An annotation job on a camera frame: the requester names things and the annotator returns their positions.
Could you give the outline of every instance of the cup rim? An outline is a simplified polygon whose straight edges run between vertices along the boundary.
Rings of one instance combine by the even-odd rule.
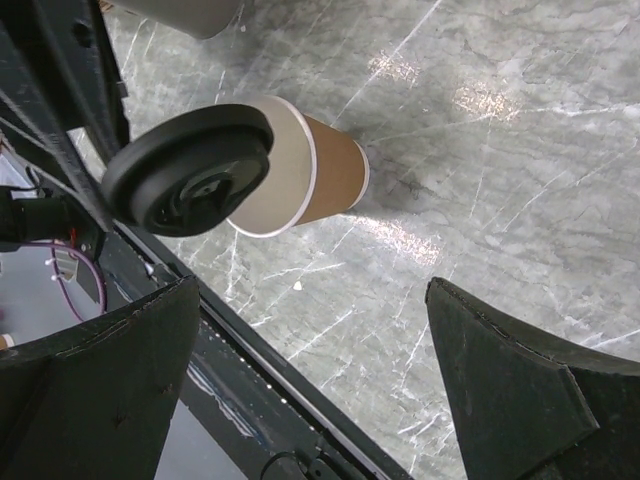
[[[307,187],[307,193],[304,197],[304,199],[302,200],[302,203],[300,204],[300,207],[298,208],[297,212],[295,213],[295,215],[293,215],[293,217],[291,217],[291,219],[289,219],[289,221],[287,223],[285,223],[283,226],[278,227],[275,230],[272,230],[270,232],[267,233],[255,233],[255,232],[250,232],[238,225],[236,225],[233,220],[231,219],[231,216],[233,216],[233,214],[227,218],[227,222],[229,222],[229,224],[235,228],[238,232],[242,233],[243,235],[246,235],[248,237],[252,237],[252,238],[270,238],[270,237],[275,237],[277,235],[280,235],[281,233],[289,230],[291,227],[295,226],[296,223],[298,223],[298,221],[302,218],[302,216],[304,215],[304,213],[307,211],[307,208],[309,207],[309,204],[311,203],[311,198],[313,197],[313,193],[316,189],[316,181],[317,181],[317,177],[318,177],[318,154],[316,151],[316,143],[313,139],[313,133],[311,131],[311,127],[309,126],[309,124],[307,123],[307,120],[304,118],[304,115],[302,114],[302,112],[300,112],[300,110],[298,110],[293,104],[291,104],[290,102],[288,102],[287,100],[285,100],[284,98],[281,97],[276,97],[275,95],[261,95],[260,97],[261,99],[269,99],[269,100],[273,100],[276,101],[278,103],[280,103],[281,105],[285,106],[287,108],[287,110],[289,110],[290,113],[293,114],[293,116],[295,117],[295,119],[298,121],[298,123],[300,124],[300,126],[302,127],[302,130],[305,134],[305,136],[307,137],[307,141],[309,142],[309,149],[311,151],[311,172],[309,175],[309,185]]]
[[[358,203],[360,203],[360,200],[362,200],[362,198],[364,197],[364,194],[367,193],[367,189],[369,188],[369,182],[371,181],[371,166],[369,165],[369,157],[367,156],[367,153],[364,151],[364,148],[362,148],[362,145],[360,145],[358,142],[355,142],[355,144],[358,146],[358,149],[360,150],[360,154],[362,155],[362,162],[364,163],[364,183],[362,184],[362,190],[360,190],[360,194],[358,195],[358,198],[356,198],[356,201],[351,204],[349,209],[355,207]]]

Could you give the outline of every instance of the brown paper cup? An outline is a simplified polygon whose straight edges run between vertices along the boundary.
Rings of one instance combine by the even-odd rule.
[[[265,114],[275,142],[267,177],[228,219],[235,229],[250,237],[273,237],[360,201],[369,184],[369,161],[351,137],[279,97],[247,103]]]
[[[0,350],[6,350],[7,348],[11,348],[15,346],[15,342],[13,341],[13,337],[9,334],[0,335]]]

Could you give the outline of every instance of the marble floor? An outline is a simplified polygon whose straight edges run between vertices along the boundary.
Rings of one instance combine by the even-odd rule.
[[[640,361],[640,1],[248,0],[207,41],[107,15],[134,136],[262,92],[349,132],[352,212],[167,244],[417,479],[464,468],[434,276]]]

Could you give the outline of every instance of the wire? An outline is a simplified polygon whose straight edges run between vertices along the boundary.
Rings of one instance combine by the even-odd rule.
[[[302,473],[304,478],[309,478],[307,476],[307,467],[305,467],[304,463],[302,463],[302,460],[300,459],[297,453],[280,452],[280,453],[276,453],[273,457],[267,460],[267,463],[264,464],[264,467],[262,467],[262,470],[260,471],[259,480],[264,480],[264,476],[267,474],[267,471],[269,470],[269,468],[271,468],[274,463],[276,463],[278,460],[282,458],[288,458],[289,460],[293,460],[294,462],[296,462],[296,464],[298,465],[298,469],[300,470],[300,473]]]
[[[73,306],[73,303],[69,298],[69,293],[67,292],[66,287],[62,283],[62,279],[60,278],[60,269],[58,268],[58,264],[55,259],[56,250],[61,250],[63,252],[67,252],[68,254],[77,257],[78,260],[80,260],[82,263],[84,263],[87,266],[87,268],[89,268],[89,270],[91,271],[91,274],[93,275],[93,278],[96,281],[96,287],[98,288],[98,303],[100,305],[100,315],[104,314],[107,311],[107,292],[104,286],[102,275],[100,274],[98,267],[96,267],[96,265],[91,261],[91,259],[87,257],[84,253],[82,253],[80,250],[77,250],[73,247],[68,247],[67,245],[59,245],[54,242],[42,242],[42,243],[27,242],[27,243],[20,244],[20,246],[32,247],[32,248],[47,248],[53,253],[53,265],[54,265],[53,268],[56,275],[56,279],[58,280],[58,284],[62,289],[62,294],[64,296],[65,301],[69,304],[69,308],[71,309],[71,312],[78,319],[78,321],[84,322],[84,319],[80,316],[80,314],[78,313],[78,310]]]

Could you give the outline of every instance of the black plastic part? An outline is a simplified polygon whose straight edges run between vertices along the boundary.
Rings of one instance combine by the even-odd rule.
[[[429,323],[470,480],[640,478],[640,364],[527,325],[443,279]]]
[[[13,198],[11,187],[0,187],[0,251],[21,243],[56,238],[71,232],[69,204],[63,198]]]
[[[198,332],[181,279],[0,351],[0,479],[152,480]]]
[[[255,108],[195,110],[120,151],[107,167],[102,190],[125,223],[158,235],[200,234],[228,217],[262,182],[272,145],[271,128]]]
[[[21,198],[13,201],[23,242],[68,240],[72,223],[69,205],[61,198]]]

